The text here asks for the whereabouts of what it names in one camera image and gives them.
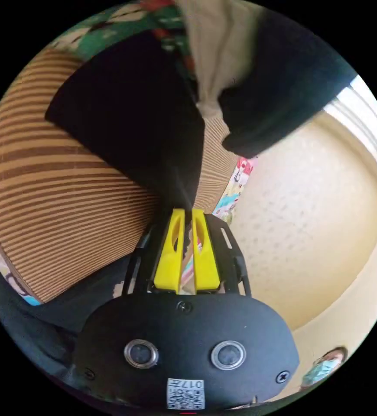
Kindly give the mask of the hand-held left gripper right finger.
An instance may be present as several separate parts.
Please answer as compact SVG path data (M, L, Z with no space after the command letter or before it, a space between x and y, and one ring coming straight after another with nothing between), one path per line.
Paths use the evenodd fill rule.
M194 239L193 270L195 292L215 292L220 287L220 278L206 216L201 209L192 210L192 234Z

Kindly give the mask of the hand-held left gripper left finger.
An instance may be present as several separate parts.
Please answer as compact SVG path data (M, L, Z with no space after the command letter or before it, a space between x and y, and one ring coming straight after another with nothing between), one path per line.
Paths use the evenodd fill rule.
M179 291L184 253L185 211L174 209L166 226L153 284L160 291Z

